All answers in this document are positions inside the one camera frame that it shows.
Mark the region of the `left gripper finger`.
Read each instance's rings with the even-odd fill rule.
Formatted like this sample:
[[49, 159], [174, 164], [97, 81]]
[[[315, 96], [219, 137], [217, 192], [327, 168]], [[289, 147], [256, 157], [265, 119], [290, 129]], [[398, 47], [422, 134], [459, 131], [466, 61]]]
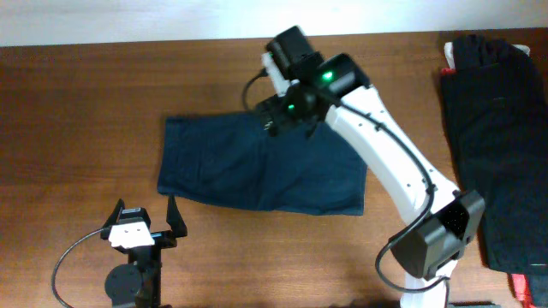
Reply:
[[125, 209], [125, 203], [121, 198], [119, 198], [118, 201], [116, 202], [114, 210], [111, 212], [111, 214], [105, 221], [103, 228], [110, 228], [112, 225], [116, 224], [118, 222], [119, 216], [121, 215], [121, 212], [124, 209]]
[[171, 231], [176, 238], [186, 237], [188, 235], [188, 228], [178, 210], [174, 195], [168, 197], [166, 222], [170, 225]]

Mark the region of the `navy blue shorts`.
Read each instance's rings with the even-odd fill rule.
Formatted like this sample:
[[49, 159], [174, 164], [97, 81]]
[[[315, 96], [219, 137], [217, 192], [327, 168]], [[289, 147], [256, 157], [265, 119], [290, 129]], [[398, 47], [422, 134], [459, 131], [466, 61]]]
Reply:
[[257, 211], [360, 216], [367, 166], [326, 124], [271, 137], [246, 113], [167, 118], [158, 192]]

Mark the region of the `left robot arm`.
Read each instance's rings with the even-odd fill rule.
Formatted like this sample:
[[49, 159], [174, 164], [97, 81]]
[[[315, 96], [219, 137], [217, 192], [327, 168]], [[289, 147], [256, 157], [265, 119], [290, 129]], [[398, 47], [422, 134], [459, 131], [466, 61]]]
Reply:
[[152, 232], [146, 209], [125, 207], [120, 199], [107, 218], [100, 238], [108, 240], [128, 261], [106, 276], [104, 290], [114, 308], [159, 308], [161, 300], [162, 251], [177, 247], [188, 229], [173, 195], [168, 197], [164, 231]]

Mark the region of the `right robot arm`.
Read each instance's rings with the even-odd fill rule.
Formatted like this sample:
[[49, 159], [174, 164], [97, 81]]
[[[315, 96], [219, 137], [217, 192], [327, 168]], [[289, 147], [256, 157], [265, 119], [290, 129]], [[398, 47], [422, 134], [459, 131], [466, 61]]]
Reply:
[[401, 307], [449, 306], [450, 277], [485, 211], [475, 191], [462, 192], [423, 156], [384, 106], [378, 90], [347, 54], [324, 59], [298, 26], [265, 47], [261, 76], [276, 91], [257, 106], [265, 130], [276, 136], [304, 123], [325, 123], [375, 174], [392, 198], [405, 228], [378, 253], [405, 271]]

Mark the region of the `red cloth in pile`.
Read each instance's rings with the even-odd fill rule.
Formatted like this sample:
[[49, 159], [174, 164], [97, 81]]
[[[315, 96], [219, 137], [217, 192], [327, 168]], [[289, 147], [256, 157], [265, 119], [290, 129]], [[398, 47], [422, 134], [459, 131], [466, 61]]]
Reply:
[[442, 68], [440, 74], [442, 76], [454, 74], [456, 71], [453, 68]]

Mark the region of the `white cloth in pile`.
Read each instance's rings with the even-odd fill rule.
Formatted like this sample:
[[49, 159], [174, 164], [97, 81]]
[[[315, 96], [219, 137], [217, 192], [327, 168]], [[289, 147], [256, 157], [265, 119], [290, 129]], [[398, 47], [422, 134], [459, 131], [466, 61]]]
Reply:
[[454, 54], [453, 54], [453, 43], [452, 42], [446, 42], [444, 44], [444, 55], [445, 59], [449, 65], [450, 69], [455, 69], [455, 60], [454, 60]]

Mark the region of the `black garment in pile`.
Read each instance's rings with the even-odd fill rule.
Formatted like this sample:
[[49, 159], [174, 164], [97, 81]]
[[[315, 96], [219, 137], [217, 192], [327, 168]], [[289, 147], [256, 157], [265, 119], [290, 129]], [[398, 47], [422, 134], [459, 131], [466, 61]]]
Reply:
[[547, 273], [547, 103], [529, 55], [501, 39], [452, 42], [441, 78], [444, 119], [463, 189], [485, 200], [490, 269]]

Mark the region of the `red item at bottom right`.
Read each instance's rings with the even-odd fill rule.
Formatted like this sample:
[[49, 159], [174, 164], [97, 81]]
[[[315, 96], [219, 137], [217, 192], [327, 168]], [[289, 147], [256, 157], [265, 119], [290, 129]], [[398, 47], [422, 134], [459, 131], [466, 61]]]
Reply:
[[522, 274], [510, 274], [511, 287], [515, 298], [522, 304], [523, 308], [536, 308], [529, 289], [527, 278]]

